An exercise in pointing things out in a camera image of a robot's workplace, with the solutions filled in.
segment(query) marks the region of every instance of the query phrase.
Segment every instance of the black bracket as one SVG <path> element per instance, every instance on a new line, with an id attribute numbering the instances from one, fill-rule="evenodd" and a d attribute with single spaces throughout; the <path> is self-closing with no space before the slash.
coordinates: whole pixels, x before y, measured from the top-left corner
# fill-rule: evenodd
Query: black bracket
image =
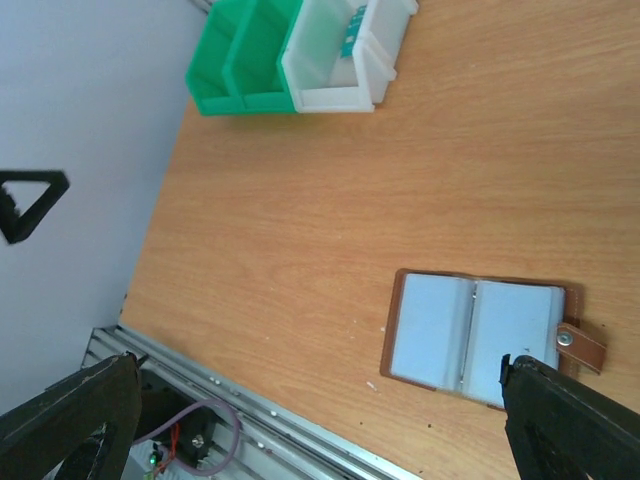
<path id="1" fill-rule="evenodd" d="M 4 187 L 6 182 L 44 182 L 49 187 L 20 215 L 13 197 Z M 0 231 L 7 242 L 11 245 L 26 240 L 68 189 L 69 180 L 59 170 L 0 170 Z"/>
<path id="2" fill-rule="evenodd" d="M 640 415 L 529 356 L 500 383 L 521 478 L 640 479 Z"/>
<path id="3" fill-rule="evenodd" d="M 133 355 L 80 370 L 0 417 L 0 479 L 119 480 L 140 409 Z"/>

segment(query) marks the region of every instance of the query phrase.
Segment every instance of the open notebook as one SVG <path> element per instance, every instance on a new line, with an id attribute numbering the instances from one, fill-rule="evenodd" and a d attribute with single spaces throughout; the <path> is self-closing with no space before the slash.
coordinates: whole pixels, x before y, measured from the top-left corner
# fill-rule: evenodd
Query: open notebook
<path id="1" fill-rule="evenodd" d="M 502 356 L 558 367 L 564 289 L 409 273 L 388 374 L 503 407 Z"/>

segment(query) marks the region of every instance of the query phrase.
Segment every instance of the green plastic bin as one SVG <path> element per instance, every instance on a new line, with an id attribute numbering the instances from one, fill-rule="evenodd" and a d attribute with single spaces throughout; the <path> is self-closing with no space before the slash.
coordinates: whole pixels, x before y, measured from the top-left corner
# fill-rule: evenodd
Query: green plastic bin
<path id="1" fill-rule="evenodd" d="M 302 0 L 220 0 L 187 71 L 202 115 L 295 113 L 282 55 Z"/>

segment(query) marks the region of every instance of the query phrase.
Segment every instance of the wooden table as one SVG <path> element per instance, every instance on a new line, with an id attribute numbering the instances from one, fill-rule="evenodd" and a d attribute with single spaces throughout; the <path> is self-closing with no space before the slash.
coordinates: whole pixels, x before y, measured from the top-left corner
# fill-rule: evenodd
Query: wooden table
<path id="1" fill-rule="evenodd" d="M 637 5 L 423 1 L 374 114 L 189 106 L 124 323 L 425 478 L 514 478 L 503 413 L 379 376 L 394 273 L 573 281 L 582 378 L 640 410 Z"/>

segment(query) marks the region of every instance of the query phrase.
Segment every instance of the brown leather cover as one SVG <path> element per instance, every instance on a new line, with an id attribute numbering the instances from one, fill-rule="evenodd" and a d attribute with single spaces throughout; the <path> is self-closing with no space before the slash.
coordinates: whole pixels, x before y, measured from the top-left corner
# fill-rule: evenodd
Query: brown leather cover
<path id="1" fill-rule="evenodd" d="M 594 340 L 584 331 L 568 323 L 558 325 L 558 334 L 561 333 L 570 334 L 573 341 L 567 346 L 556 343 L 556 348 L 560 354 L 600 374 L 607 351 L 606 345 Z"/>
<path id="2" fill-rule="evenodd" d="M 576 331 L 581 332 L 578 327 L 580 327 L 580 316 L 582 315 L 582 299 L 583 299 L 583 289 L 580 285 L 576 285 L 573 283 L 562 282 L 562 281 L 545 281 L 545 280 L 529 280 L 529 279 L 521 279 L 521 278 L 510 278 L 510 277 L 476 277 L 472 275 L 466 275 L 463 273 L 454 273 L 454 272 L 429 272 L 424 270 L 410 270 L 410 269 L 400 269 L 396 272 L 395 282 L 393 285 L 393 291 L 391 295 L 391 305 L 389 307 L 389 317 L 387 320 L 386 327 L 386 335 L 384 338 L 384 345 L 382 348 L 382 360 L 380 362 L 380 374 L 393 378 L 396 380 L 400 380 L 401 382 L 410 383 L 411 385 L 416 385 L 421 388 L 426 388 L 428 390 L 436 390 L 433 387 L 427 387 L 421 383 L 412 382 L 406 380 L 404 378 L 396 377 L 391 374 L 391 359 L 393 357 L 393 349 L 396 341 L 396 330 L 398 326 L 398 315 L 400 310 L 400 300 L 402 299 L 402 292 L 404 290 L 404 279 L 409 273 L 421 273 L 426 275 L 448 275 L 455 276 L 461 278 L 468 278 L 470 280 L 491 280 L 497 282 L 505 282 L 505 283 L 518 283 L 524 285 L 536 285 L 536 286 L 547 286 L 547 287 L 561 287 L 565 290 L 565 307 L 564 307 L 564 319 L 562 325 L 575 327 Z M 572 355 L 560 355 L 560 362 L 558 365 L 558 370 L 565 375 L 568 375 L 572 378 L 578 377 L 578 368 L 580 364 L 587 365 L 589 368 L 593 368 L 598 366 L 597 359 L 594 358 L 593 354 L 588 354 L 585 358 L 583 358 L 582 354 L 584 352 L 582 350 L 573 351 Z"/>

